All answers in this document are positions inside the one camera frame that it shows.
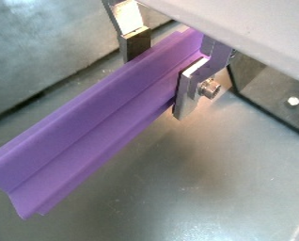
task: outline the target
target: metal bracket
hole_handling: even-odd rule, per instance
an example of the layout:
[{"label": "metal bracket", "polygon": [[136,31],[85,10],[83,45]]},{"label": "metal bracket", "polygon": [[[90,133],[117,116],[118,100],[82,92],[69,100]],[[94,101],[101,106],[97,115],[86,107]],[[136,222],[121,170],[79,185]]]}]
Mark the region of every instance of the metal bracket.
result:
[{"label": "metal bracket", "polygon": [[181,120],[196,108],[198,99],[205,96],[213,99],[220,90],[220,85],[213,81],[213,74],[220,71],[232,56],[232,48],[202,37],[202,57],[200,57],[180,73],[173,116]]},{"label": "metal bracket", "polygon": [[117,32],[124,62],[150,48],[150,29],[142,24],[134,0],[101,0]]},{"label": "metal bracket", "polygon": [[299,132],[299,80],[241,53],[226,68],[238,96]]}]

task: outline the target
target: white panel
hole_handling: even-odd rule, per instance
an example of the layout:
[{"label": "white panel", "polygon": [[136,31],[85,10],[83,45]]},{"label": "white panel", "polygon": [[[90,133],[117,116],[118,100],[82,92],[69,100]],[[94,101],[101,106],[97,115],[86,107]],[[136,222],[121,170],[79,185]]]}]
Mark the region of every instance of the white panel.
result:
[{"label": "white panel", "polygon": [[299,1],[138,2],[299,79]]}]

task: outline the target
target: gray surface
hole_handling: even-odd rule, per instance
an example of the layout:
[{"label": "gray surface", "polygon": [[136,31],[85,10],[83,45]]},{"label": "gray surface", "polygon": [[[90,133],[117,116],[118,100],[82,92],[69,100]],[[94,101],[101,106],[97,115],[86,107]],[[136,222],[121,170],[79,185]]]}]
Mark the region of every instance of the gray surface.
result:
[{"label": "gray surface", "polygon": [[[0,120],[0,145],[115,69],[115,55]],[[299,135],[226,91],[170,109],[43,216],[0,191],[0,241],[299,240]]]},{"label": "gray surface", "polygon": [[299,1],[138,1],[299,80]]},{"label": "gray surface", "polygon": [[[168,21],[141,10],[149,27]],[[99,0],[0,0],[0,113],[114,49]]]}]

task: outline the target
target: metal plate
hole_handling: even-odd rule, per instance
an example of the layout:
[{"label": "metal plate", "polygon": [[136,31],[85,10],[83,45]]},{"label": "metal plate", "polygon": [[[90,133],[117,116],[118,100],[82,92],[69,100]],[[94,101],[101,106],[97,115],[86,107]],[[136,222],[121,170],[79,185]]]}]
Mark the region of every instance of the metal plate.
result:
[{"label": "metal plate", "polygon": [[237,93],[299,131],[299,104],[288,103],[290,97],[299,100],[299,81],[240,53],[228,69]]}]

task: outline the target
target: purple plastic bracket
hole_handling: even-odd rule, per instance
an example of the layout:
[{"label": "purple plastic bracket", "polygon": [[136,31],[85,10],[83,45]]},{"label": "purple plastic bracket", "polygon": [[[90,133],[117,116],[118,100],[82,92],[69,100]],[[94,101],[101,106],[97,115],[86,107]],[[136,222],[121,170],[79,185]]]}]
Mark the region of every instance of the purple plastic bracket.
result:
[{"label": "purple plastic bracket", "polygon": [[169,107],[201,41],[173,33],[0,148],[0,188],[21,218],[46,214]]}]

